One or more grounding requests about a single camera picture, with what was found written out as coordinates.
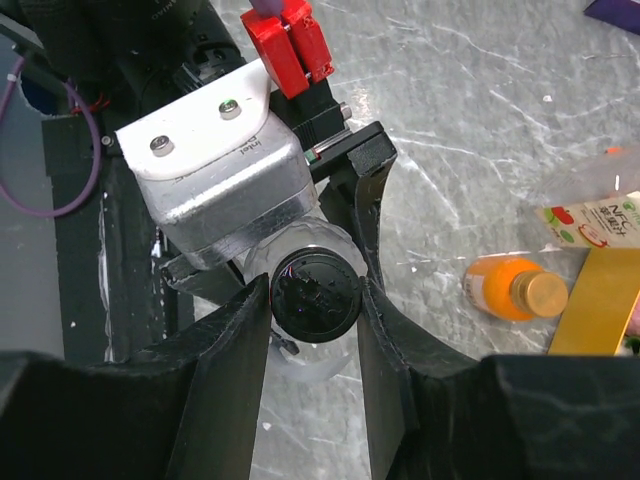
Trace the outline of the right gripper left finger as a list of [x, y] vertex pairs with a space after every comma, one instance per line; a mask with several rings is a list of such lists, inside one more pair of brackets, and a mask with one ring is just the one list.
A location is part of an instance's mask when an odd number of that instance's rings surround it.
[[259, 276], [121, 363], [1, 356], [5, 479], [246, 479], [271, 313]]

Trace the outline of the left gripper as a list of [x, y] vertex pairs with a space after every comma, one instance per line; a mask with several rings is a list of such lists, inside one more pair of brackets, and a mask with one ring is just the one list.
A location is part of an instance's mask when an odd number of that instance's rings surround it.
[[334, 100], [318, 120], [335, 135], [304, 151], [302, 109], [273, 94], [261, 130], [194, 173], [159, 185], [159, 223], [198, 270], [233, 261], [320, 206], [360, 249], [381, 288], [381, 205], [398, 152], [380, 122], [351, 132]]

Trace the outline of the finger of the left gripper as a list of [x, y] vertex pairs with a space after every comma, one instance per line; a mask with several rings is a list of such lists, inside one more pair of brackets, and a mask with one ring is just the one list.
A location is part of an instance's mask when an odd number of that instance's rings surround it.
[[175, 257], [164, 260], [160, 270], [173, 290], [219, 306], [247, 298], [244, 280], [233, 261], [216, 265], [211, 270], [198, 270], [185, 257]]

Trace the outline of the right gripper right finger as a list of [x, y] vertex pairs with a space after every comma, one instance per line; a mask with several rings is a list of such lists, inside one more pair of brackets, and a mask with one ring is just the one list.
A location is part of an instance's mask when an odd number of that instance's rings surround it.
[[473, 360], [365, 280], [358, 341], [376, 479], [635, 479], [639, 362]]

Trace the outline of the small orange juice bottle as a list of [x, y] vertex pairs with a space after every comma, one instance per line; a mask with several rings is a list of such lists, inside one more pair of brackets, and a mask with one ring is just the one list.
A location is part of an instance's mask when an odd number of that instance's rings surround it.
[[539, 270], [550, 272], [522, 257], [483, 257], [466, 270], [463, 289], [477, 309], [505, 321], [527, 322], [541, 317], [530, 315], [514, 304], [511, 286], [518, 274]]

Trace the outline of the brown bottle cap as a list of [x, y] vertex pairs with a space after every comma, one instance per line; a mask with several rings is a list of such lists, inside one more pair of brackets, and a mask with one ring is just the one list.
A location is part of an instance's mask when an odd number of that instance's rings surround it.
[[560, 315], [567, 306], [569, 292], [564, 281], [547, 271], [525, 271], [511, 286], [514, 304], [522, 311], [541, 318]]

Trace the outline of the large clear plastic bottle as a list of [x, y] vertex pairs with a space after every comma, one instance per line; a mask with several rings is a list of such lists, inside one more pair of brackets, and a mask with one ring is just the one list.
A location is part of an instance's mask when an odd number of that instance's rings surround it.
[[639, 148], [614, 147], [568, 163], [529, 202], [562, 248], [639, 247]]

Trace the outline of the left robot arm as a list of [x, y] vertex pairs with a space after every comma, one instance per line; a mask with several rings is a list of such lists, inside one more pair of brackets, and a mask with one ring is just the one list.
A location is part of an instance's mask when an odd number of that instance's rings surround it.
[[309, 212], [323, 179], [347, 190], [332, 219], [381, 282], [379, 216], [365, 207], [379, 207], [397, 152], [379, 123], [348, 129], [309, 3], [253, 3], [241, 21], [254, 61], [207, 1], [23, 1], [19, 10], [53, 71], [128, 117], [117, 143], [177, 249], [163, 265], [173, 288], [221, 302], [240, 285], [234, 259]]

